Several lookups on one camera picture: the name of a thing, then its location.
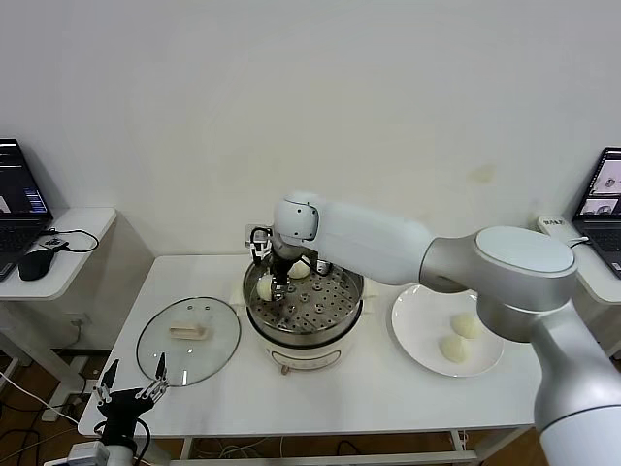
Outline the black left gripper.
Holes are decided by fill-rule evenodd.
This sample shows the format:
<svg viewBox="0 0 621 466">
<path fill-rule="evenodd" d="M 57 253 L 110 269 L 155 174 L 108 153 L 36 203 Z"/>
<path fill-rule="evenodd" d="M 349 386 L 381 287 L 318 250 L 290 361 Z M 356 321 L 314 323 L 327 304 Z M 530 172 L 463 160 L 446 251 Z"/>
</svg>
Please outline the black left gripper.
<svg viewBox="0 0 621 466">
<path fill-rule="evenodd" d="M 101 440 L 104 445 L 135 445 L 138 418 L 154 407 L 153 401 L 161 398 L 169 386 L 166 355 L 164 352 L 160 354 L 155 379 L 147 387 L 112 393 L 118 363 L 116 359 L 95 385 L 97 402 L 104 403 L 99 411 L 106 419 Z"/>
</svg>

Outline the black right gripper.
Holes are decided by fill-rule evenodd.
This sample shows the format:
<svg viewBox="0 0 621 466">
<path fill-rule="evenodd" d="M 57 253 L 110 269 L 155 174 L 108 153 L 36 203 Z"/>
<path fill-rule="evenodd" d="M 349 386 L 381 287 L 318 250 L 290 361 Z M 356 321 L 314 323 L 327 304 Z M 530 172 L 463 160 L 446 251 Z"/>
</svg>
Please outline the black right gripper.
<svg viewBox="0 0 621 466">
<path fill-rule="evenodd" d="M 271 246 L 272 273 L 271 296 L 273 301 L 284 298 L 287 292 L 288 271 L 294 264 L 294 248 L 281 240 L 273 240 Z"/>
</svg>

